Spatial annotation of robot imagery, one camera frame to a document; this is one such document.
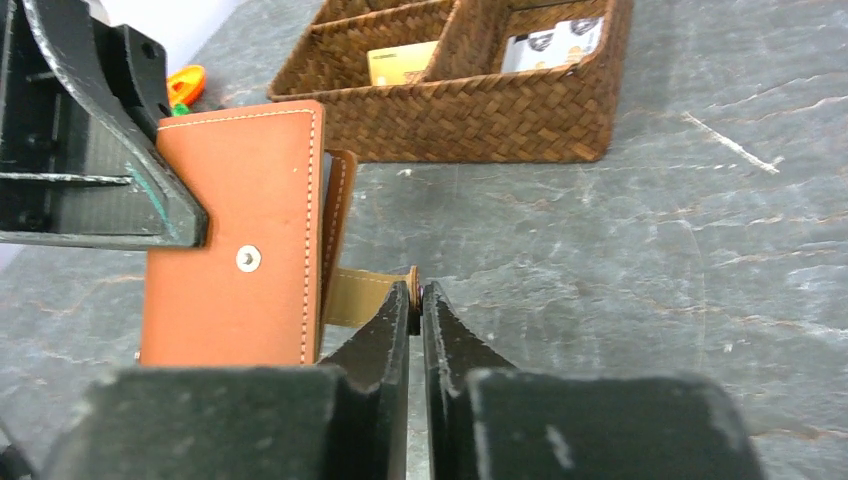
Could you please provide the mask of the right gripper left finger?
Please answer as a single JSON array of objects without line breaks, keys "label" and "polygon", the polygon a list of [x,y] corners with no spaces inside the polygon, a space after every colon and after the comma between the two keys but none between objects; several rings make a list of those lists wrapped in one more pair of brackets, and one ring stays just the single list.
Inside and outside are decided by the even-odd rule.
[{"label": "right gripper left finger", "polygon": [[132,368],[94,383],[47,479],[401,479],[410,292],[314,366]]}]

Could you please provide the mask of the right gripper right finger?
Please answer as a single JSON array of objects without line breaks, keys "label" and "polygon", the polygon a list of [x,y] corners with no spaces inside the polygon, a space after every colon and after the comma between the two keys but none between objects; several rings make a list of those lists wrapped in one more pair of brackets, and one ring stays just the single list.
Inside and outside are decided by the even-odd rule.
[{"label": "right gripper right finger", "polygon": [[435,479],[761,479],[729,396],[690,374],[574,378],[520,369],[422,290]]}]

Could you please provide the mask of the brown leather card holder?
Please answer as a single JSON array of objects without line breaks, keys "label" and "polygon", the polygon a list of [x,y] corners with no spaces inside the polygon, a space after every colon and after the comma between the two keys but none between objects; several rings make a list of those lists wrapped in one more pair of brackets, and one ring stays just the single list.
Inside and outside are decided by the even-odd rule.
[{"label": "brown leather card holder", "polygon": [[156,146],[205,208],[204,244],[147,257],[144,367],[309,365],[326,325],[363,326],[399,276],[339,264],[357,157],[290,101],[163,119]]}]

